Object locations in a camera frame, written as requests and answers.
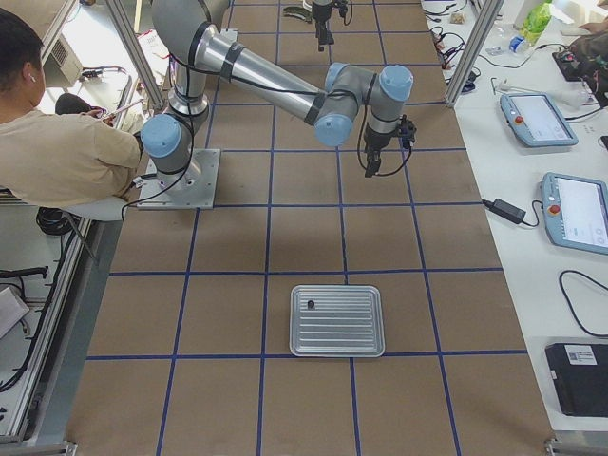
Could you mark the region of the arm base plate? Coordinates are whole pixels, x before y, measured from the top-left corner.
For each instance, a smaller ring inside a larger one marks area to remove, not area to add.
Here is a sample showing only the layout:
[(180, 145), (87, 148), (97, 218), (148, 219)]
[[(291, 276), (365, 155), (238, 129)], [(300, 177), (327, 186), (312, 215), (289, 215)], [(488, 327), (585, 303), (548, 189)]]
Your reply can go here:
[(146, 173), (154, 177), (143, 182), (136, 207), (141, 210), (212, 209), (220, 154), (219, 149), (195, 148), (189, 168), (175, 185), (181, 174), (158, 174), (153, 160), (149, 159)]

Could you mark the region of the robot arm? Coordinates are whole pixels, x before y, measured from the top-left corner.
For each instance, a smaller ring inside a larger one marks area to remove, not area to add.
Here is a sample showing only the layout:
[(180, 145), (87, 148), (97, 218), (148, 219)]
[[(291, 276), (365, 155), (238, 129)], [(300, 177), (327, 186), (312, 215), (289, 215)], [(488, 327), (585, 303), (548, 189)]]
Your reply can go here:
[(416, 128), (404, 114), (413, 85), (403, 66), (379, 73), (343, 63), (330, 65), (325, 86), (317, 88), (221, 34), (225, 1), (156, 1), (152, 19), (175, 65), (168, 106), (141, 132), (142, 144), (156, 166), (163, 189), (170, 192), (188, 180), (194, 159), (194, 137), (206, 119), (205, 78), (249, 89), (313, 127), (328, 147), (350, 136), (357, 114), (364, 115), (357, 140), (357, 158), (366, 177), (378, 175), (381, 152), (398, 139), (406, 149)]

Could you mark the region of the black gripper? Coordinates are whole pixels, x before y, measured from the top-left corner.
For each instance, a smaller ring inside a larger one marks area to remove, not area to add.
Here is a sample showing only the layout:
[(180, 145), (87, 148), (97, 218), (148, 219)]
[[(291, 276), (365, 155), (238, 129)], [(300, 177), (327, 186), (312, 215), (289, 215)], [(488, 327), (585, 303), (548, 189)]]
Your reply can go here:
[(399, 128), (395, 127), (390, 132), (378, 132), (369, 125), (365, 127), (364, 143), (366, 153), (365, 177), (371, 178), (375, 176), (381, 166), (381, 151), (386, 148), (391, 139), (399, 135)]
[(328, 29), (328, 21), (332, 17), (333, 0), (313, 0), (312, 16), (315, 21), (315, 37), (317, 38), (317, 50), (324, 51), (325, 47), (332, 44), (332, 34)]

